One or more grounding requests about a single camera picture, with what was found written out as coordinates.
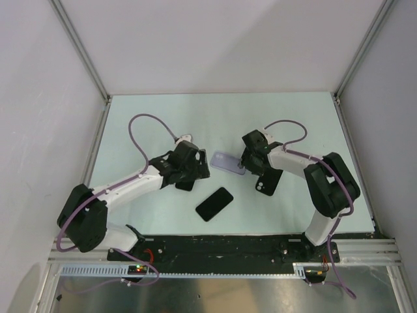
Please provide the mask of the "black smartphone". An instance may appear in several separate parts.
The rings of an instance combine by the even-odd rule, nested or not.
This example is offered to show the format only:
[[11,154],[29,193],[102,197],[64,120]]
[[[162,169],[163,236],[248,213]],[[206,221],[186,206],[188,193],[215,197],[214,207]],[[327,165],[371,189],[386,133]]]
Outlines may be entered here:
[[193,190],[194,184],[195,180],[181,181],[175,184],[175,188],[186,192],[191,192]]
[[218,213],[234,200],[233,195],[224,187],[220,187],[196,208],[196,213],[205,221],[211,221]]

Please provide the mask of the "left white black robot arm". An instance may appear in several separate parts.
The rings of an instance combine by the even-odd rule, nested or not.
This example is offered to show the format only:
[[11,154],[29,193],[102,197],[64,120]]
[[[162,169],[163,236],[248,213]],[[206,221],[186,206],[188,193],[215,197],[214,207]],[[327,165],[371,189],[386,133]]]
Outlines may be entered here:
[[74,187],[57,219],[59,236],[67,236],[83,253],[104,246],[138,260],[145,251],[143,236],[130,225],[110,223],[110,213],[149,192],[209,176],[206,151],[187,140],[179,141],[174,150],[151,159],[144,169],[124,179],[96,188]]

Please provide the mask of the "black phone case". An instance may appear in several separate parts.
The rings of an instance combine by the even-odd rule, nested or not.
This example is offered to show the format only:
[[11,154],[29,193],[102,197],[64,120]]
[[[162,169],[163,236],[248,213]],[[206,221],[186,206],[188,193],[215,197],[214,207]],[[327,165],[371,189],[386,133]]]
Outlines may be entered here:
[[282,170],[268,169],[258,178],[255,186],[256,191],[266,196],[273,196],[281,179],[282,173]]

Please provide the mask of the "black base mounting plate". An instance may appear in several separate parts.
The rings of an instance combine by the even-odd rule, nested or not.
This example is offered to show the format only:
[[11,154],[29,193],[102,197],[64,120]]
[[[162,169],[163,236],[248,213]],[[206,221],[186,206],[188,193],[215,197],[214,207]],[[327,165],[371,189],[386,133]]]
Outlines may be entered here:
[[172,275],[292,274],[294,263],[340,261],[336,243],[314,247],[301,235],[159,235],[129,254]]

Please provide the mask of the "right aluminium frame post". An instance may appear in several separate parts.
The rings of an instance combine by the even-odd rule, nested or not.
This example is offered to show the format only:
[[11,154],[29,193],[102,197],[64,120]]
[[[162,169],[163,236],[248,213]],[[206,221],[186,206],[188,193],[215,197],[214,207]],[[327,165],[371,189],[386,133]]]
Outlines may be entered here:
[[350,84],[351,80],[354,78],[361,64],[364,62],[369,50],[377,39],[379,33],[382,31],[382,27],[386,23],[396,4],[396,0],[384,0],[380,5],[358,49],[356,50],[353,59],[349,63],[349,66],[342,76],[340,83],[334,91],[333,97],[337,105],[340,104],[343,93]]

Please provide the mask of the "left controller board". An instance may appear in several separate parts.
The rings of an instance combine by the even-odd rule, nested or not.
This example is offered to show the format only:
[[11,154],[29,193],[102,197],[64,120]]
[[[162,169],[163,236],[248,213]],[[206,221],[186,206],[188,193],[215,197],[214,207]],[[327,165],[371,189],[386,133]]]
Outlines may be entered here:
[[146,265],[129,265],[127,273],[129,275],[146,275],[149,268]]

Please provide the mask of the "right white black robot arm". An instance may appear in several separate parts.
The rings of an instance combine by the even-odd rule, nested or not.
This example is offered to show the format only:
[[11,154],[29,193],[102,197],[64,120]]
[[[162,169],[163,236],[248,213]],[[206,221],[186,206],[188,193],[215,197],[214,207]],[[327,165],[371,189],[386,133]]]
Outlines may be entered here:
[[307,183],[315,212],[304,232],[307,241],[301,245],[302,256],[317,261],[324,254],[325,241],[335,232],[340,219],[352,214],[353,202],[360,188],[337,153],[321,158],[287,148],[274,141],[264,130],[253,130],[242,137],[245,148],[240,167],[258,176],[258,192],[273,196],[283,172],[289,172]]

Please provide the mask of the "left aluminium frame post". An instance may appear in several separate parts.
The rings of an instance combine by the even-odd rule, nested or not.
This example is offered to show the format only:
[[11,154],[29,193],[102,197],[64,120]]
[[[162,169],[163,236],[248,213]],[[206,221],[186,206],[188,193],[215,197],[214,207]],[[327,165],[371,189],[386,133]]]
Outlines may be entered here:
[[62,1],[59,0],[49,0],[48,3],[51,5],[57,19],[61,23],[69,41],[75,49],[80,61],[82,62],[87,74],[89,75],[95,88],[97,89],[101,99],[104,101],[105,104],[107,104],[111,97],[107,92],[96,67],[93,64],[93,61],[87,49],[85,48],[85,45],[83,44],[82,39],[74,26],[74,23],[68,15],[65,6],[62,4]]

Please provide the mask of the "controller board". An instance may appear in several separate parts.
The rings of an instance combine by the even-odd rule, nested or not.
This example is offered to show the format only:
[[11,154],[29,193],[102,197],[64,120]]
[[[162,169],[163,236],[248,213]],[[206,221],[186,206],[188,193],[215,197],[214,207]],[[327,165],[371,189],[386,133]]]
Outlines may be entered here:
[[127,273],[129,275],[146,275],[149,268],[146,265],[129,265]]
[[327,271],[325,270],[306,269],[305,281],[308,284],[322,284],[325,281],[326,274],[327,274]]

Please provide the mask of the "aluminium frame post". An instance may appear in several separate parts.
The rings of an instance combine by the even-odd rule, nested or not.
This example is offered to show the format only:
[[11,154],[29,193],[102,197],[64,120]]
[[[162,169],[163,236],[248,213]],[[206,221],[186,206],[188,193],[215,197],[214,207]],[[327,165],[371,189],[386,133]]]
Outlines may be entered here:
[[349,66],[342,76],[340,83],[334,91],[333,97],[337,105],[340,104],[343,93],[350,84],[351,80],[354,78],[361,64],[364,62],[369,50],[377,39],[379,33],[382,31],[382,27],[386,23],[396,4],[396,0],[384,0],[380,5],[358,49],[356,50],[353,59],[349,63]]
[[111,97],[107,92],[96,67],[93,64],[93,61],[87,49],[85,48],[85,45],[83,44],[82,39],[74,26],[74,23],[68,15],[65,6],[62,4],[62,1],[59,0],[49,0],[48,3],[51,5],[57,19],[61,23],[69,41],[75,49],[80,61],[82,62],[87,74],[89,75],[95,88],[97,89],[101,99],[104,101],[105,104],[107,104]]

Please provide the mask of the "right controller board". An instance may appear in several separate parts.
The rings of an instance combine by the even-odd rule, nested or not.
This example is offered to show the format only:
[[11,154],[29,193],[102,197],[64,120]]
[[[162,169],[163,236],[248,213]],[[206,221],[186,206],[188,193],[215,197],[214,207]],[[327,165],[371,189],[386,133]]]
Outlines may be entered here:
[[322,284],[325,281],[326,274],[327,274],[327,271],[325,270],[306,269],[305,281],[308,284]]

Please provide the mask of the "lilac silicone phone case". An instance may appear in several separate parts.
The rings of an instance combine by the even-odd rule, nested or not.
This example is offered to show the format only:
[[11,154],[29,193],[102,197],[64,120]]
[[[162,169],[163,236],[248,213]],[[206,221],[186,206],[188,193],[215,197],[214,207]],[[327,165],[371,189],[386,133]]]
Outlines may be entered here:
[[229,153],[215,151],[210,160],[210,165],[218,170],[237,175],[244,175],[246,169],[240,164],[240,159]]

